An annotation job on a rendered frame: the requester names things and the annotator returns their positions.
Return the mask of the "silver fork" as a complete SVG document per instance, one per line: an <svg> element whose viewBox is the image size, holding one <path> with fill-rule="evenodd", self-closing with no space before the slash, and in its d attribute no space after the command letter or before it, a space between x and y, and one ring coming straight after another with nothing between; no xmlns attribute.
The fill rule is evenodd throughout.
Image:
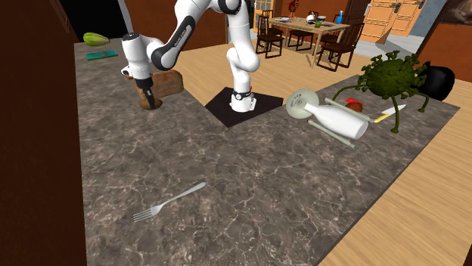
<svg viewBox="0 0 472 266"><path fill-rule="evenodd" d="M154 217L156 214L158 214L161 209L167 204L167 203L170 203L174 200L177 200L179 198L182 198L184 196L187 196L188 194L190 193L193 193L199 189L202 189L203 187L206 186L206 182L201 182L199 183L198 185L192 187L191 189L188 189L182 193L180 193L179 195L176 195L170 199L168 199L167 201L157 205L157 206L153 206L153 207L150 207L149 209L146 209L144 210L143 212L139 212L139 213L136 213L132 216L132 221L133 222L139 222L139 221L143 221L145 219L148 219L148 218L152 218Z"/></svg>

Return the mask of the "green oval fruit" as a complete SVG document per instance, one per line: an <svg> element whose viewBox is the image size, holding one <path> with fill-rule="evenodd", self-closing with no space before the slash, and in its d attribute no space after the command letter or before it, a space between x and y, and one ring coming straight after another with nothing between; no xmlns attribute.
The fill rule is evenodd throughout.
<svg viewBox="0 0 472 266"><path fill-rule="evenodd" d="M83 35L83 41L91 47L103 46L110 43L109 38L94 32L86 32Z"/></svg>

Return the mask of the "yellow handled knife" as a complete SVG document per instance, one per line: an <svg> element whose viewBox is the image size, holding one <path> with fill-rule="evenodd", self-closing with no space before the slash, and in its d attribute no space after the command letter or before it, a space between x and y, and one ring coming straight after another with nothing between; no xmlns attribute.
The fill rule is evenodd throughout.
<svg viewBox="0 0 472 266"><path fill-rule="evenodd" d="M398 110L401 110L401 109L403 109L405 106L406 106L406 104L398 105L398 106L397 106L397 109L398 109ZM395 114L395 113L396 113L396 108L395 108L395 107L391 107L391 108L388 108L388 109L382 111L381 113L382 113L382 115L379 116L379 117L377 117L377 118L374 120L375 123L378 123L378 122L382 121L383 119L385 119L385 118L387 118L387 117L389 117L389 116Z"/></svg>

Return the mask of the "green spiky virus toy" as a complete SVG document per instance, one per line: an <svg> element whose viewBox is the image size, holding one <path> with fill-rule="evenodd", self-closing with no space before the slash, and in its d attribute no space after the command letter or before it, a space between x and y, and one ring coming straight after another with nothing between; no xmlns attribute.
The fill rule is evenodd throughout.
<svg viewBox="0 0 472 266"><path fill-rule="evenodd" d="M357 91L362 90L363 92L370 91L377 96L381 96L384 100L391 99L396 111L396 124L391 132L397 133L399 128L399 106L396 96L400 96L401 99L416 94L425 97L423 106L418 109L418 112L421 113L425 111L430 99L428 95L418 90L426 81L427 76L421 76L421 73L427 69L427 64L424 63L415 69L414 65L419 64L417 54L399 59L397 57L398 53L399 51L386 53L386 60L383 60L381 55L371 58L372 63L362 67L364 73L358 78L357 84L341 88L332 100L334 101L342 91L350 88Z"/></svg>

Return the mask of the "brown and red ball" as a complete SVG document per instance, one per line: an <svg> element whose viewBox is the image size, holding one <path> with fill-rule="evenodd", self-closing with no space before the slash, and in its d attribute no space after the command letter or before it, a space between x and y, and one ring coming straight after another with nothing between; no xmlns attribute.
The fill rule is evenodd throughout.
<svg viewBox="0 0 472 266"><path fill-rule="evenodd" d="M346 99L346 107L361 113L363 111L363 103L352 98Z"/></svg>

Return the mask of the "orange panelled door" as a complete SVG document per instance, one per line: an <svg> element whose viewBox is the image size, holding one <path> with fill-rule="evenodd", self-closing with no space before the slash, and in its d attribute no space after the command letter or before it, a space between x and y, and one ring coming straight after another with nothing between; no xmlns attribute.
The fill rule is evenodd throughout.
<svg viewBox="0 0 472 266"><path fill-rule="evenodd" d="M384 44L389 35L408 36L427 0L371 0L360 39Z"/></svg>

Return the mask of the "wooden dining table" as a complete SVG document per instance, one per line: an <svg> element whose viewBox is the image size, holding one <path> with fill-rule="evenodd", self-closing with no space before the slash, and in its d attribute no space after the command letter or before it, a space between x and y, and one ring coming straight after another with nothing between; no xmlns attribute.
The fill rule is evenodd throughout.
<svg viewBox="0 0 472 266"><path fill-rule="evenodd" d="M317 59L317 53L321 37L330 32L339 32L339 36L337 37L337 42L339 42L344 31L349 28L349 24L335 24L331 22L324 22L324 26L321 25L320 27L315 27L313 24L308 24L304 18L295 18L294 21L291 22L282 22L280 17L275 17L269 18L269 23L274 26L280 26L285 28L285 46L288 46L288 41L290 40L290 29L298 29L302 31L312 32L318 35L315 46L313 47L312 59L309 62L311 67L314 67L315 65L315 60Z"/></svg>

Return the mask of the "black round pot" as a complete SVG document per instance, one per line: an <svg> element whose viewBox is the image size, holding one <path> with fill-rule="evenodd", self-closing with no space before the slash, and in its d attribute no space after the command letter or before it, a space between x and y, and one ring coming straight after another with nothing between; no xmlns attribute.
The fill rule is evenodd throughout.
<svg viewBox="0 0 472 266"><path fill-rule="evenodd" d="M430 61L425 65L427 68L419 74L426 76L425 83L418 88L418 92L438 101L445 100L455 84L454 72L445 66L432 66Z"/></svg>

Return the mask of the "teal flat book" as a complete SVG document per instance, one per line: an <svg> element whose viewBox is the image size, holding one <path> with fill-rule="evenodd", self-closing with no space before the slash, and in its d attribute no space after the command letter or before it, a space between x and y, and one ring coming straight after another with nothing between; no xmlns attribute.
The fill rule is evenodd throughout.
<svg viewBox="0 0 472 266"><path fill-rule="evenodd" d="M100 60L104 58L109 58L109 57L117 57L118 53L115 50L107 50L107 51L99 51L99 52L93 52L93 53L88 53L86 55L86 60Z"/></svg>

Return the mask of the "black robot stand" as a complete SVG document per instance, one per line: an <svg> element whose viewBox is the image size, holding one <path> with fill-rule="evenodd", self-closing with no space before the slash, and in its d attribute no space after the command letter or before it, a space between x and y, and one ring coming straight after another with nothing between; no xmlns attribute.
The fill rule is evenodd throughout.
<svg viewBox="0 0 472 266"><path fill-rule="evenodd" d="M230 107L232 88L224 87L205 107L227 128L252 119L283 105L283 98L254 92L256 106L245 113L233 111Z"/></svg>

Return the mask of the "pale green stick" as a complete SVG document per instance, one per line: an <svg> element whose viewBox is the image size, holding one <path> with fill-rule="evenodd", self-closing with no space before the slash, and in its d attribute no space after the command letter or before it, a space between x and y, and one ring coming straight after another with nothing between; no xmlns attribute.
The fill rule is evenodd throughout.
<svg viewBox="0 0 472 266"><path fill-rule="evenodd" d="M354 147L355 147L355 145L352 144L352 143L351 143L349 140L347 140L346 138L341 137L340 135L338 135L338 134L336 134L336 133L330 131L329 129L325 128L325 127L322 126L322 125L319 125L317 122L314 122L314 121L312 121L311 119L309 119L307 122L308 122L309 125L311 125L311 126L317 128L317 129L319 129L320 131L323 131L325 134L327 134L327 135L333 137L334 139L338 140L339 142L345 144L346 146L351 147L351 148L354 148Z"/></svg>
<svg viewBox="0 0 472 266"><path fill-rule="evenodd" d="M333 105L333 106L335 106L335 107L339 107L339 108L341 108L342 110L345 110L345 111L347 111L347 112L349 112L349 113L351 113L351 114L353 114L353 115L355 115L355 116L357 116L357 117L359 117L359 118L365 120L366 122L374 123L374 119L370 118L369 116L367 116L367 115L365 115L365 114L363 114L363 113L357 112L357 111L355 111L355 110L352 110L352 109L350 109L350 108L348 108L348 107L345 107L345 106L343 106L342 104L339 104L339 103L337 103L336 101L333 101L333 100L331 100L331 99L329 99L329 98L327 98L327 97L324 97L324 98L323 98L323 101L326 102L327 104Z"/></svg>

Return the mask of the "brown bread loaf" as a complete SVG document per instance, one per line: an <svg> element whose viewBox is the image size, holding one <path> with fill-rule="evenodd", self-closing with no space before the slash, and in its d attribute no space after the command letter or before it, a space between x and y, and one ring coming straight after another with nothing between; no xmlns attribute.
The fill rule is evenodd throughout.
<svg viewBox="0 0 472 266"><path fill-rule="evenodd" d="M184 90L182 74L176 70L156 71L152 73L151 77L154 83L151 87L154 98L162 99L163 97L177 94ZM136 85L136 83L135 88L141 101L145 99L142 90Z"/></svg>

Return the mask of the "brown round potato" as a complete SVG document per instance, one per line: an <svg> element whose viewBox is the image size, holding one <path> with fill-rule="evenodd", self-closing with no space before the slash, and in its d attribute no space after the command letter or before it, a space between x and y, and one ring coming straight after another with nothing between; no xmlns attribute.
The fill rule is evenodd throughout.
<svg viewBox="0 0 472 266"><path fill-rule="evenodd" d="M147 98L143 99L140 103L140 107L145 110L155 110L162 106L163 102L159 98L154 98L154 105L151 106Z"/></svg>

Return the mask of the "white bottle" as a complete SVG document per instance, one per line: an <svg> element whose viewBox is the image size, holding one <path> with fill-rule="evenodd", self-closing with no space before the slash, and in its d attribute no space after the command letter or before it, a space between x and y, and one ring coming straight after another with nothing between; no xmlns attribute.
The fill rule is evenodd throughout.
<svg viewBox="0 0 472 266"><path fill-rule="evenodd" d="M307 103L303 109L326 129L350 139L359 139L368 128L367 121L339 107Z"/></svg>

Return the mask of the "dark framed wall picture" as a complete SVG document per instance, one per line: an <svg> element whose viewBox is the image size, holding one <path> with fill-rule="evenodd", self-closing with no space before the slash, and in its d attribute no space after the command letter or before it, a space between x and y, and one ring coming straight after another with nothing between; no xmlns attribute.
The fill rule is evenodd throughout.
<svg viewBox="0 0 472 266"><path fill-rule="evenodd" d="M441 22L472 26L472 0L453 0Z"/></svg>

